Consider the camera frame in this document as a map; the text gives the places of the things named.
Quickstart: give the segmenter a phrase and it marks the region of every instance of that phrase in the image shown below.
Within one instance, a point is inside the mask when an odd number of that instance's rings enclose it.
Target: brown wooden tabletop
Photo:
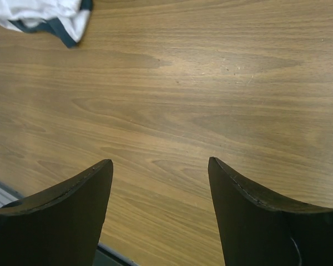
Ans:
[[[77,49],[0,27],[1,181],[111,158],[101,241],[141,265],[223,264],[209,156],[333,207],[333,0],[94,2]]]

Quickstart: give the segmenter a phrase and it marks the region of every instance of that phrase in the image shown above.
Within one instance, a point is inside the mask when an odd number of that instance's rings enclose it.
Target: wood grain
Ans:
[[[105,244],[222,265],[209,156],[333,207],[333,0],[96,0],[72,50],[0,28],[8,185],[30,195],[111,158]]]

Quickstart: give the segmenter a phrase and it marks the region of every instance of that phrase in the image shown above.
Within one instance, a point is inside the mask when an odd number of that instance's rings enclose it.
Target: cloth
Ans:
[[[0,0],[0,25],[19,32],[43,30],[68,47],[81,40],[92,0]]]

